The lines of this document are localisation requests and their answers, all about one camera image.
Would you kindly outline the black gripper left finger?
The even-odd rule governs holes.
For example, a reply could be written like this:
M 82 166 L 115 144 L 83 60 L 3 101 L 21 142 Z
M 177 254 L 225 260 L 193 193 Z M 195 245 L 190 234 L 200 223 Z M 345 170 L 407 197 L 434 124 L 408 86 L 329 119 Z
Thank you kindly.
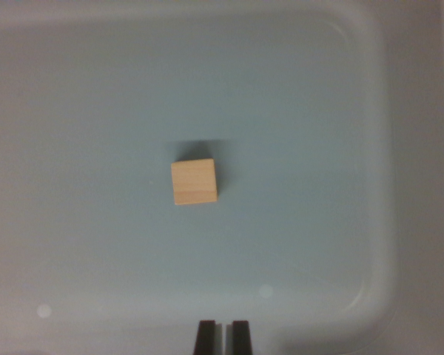
M 223 326 L 215 320 L 201 320 L 198 324 L 193 355 L 221 355 Z

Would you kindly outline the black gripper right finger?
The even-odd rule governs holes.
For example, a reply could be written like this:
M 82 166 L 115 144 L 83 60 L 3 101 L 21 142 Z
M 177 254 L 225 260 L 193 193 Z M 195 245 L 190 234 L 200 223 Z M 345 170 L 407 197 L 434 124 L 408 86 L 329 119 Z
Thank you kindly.
M 226 326 L 226 355 L 253 355 L 249 322 L 235 320 Z

